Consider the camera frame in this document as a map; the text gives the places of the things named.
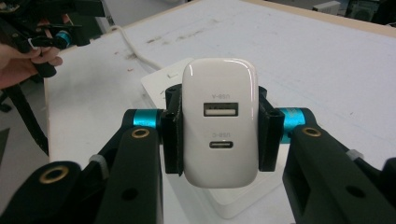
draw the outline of white cable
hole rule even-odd
[[[111,30],[119,30],[122,34],[123,39],[125,40],[125,42],[127,43],[127,45],[129,46],[129,48],[132,50],[132,52],[134,53],[134,55],[136,55],[136,58],[139,59],[140,61],[142,61],[143,63],[146,63],[147,65],[149,65],[150,67],[156,69],[156,70],[160,70],[162,69],[162,67],[155,63],[154,61],[144,57],[143,55],[141,55],[137,49],[134,47],[134,45],[131,43],[131,41],[128,38],[128,35],[125,34],[125,31],[122,27],[118,26],[118,25],[114,25],[110,27]]]

